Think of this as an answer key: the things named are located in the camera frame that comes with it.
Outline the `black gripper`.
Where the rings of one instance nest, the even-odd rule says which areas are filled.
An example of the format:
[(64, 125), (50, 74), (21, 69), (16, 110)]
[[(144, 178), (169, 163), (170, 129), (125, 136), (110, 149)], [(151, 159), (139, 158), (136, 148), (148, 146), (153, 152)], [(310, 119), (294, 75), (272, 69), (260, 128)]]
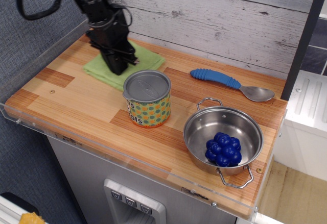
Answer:
[(111, 72), (120, 76), (128, 68), (127, 63), (139, 64), (135, 49), (127, 40), (129, 25), (122, 9), (115, 9), (108, 17), (100, 21), (90, 20), (89, 26), (91, 30), (87, 31), (86, 35), (91, 45), (100, 50), (112, 52), (101, 52)]

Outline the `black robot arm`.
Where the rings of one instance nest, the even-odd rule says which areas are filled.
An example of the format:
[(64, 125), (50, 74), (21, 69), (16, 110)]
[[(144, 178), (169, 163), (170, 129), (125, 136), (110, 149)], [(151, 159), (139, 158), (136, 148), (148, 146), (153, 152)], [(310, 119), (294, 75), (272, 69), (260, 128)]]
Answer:
[(112, 0), (74, 0), (86, 14), (90, 30), (86, 36), (90, 45), (97, 48), (110, 71), (121, 75), (129, 64), (138, 63), (135, 49), (128, 42), (129, 26), (124, 10), (127, 7), (114, 4)]

